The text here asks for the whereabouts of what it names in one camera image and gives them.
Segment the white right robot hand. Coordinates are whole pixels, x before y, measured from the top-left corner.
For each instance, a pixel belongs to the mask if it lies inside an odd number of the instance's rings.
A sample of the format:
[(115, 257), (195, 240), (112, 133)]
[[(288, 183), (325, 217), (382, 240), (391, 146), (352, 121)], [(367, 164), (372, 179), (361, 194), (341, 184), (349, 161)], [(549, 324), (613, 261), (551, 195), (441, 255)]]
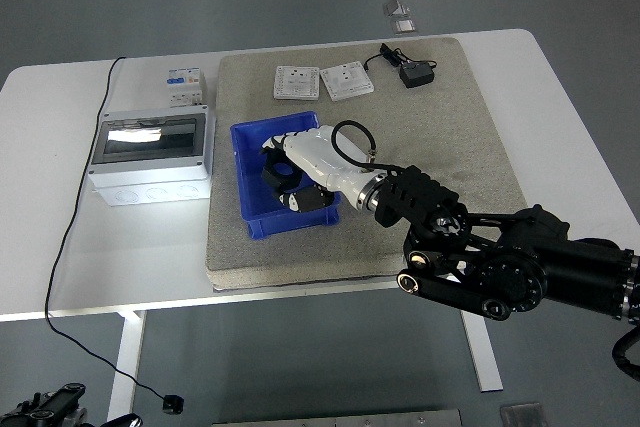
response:
[(294, 212), (309, 212), (343, 196), (358, 211), (373, 212), (378, 191), (387, 177), (375, 164), (375, 144), (364, 152), (339, 132), (323, 125), (288, 132), (266, 140), (263, 178), (276, 198)]

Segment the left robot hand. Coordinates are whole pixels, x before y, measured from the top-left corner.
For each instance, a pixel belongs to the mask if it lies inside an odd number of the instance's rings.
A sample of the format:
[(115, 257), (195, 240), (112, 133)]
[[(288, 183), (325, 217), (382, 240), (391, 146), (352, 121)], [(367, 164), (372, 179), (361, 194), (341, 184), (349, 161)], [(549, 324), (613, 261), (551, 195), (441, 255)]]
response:
[(143, 421), (140, 416), (128, 413), (105, 422), (101, 427), (141, 427), (142, 425)]

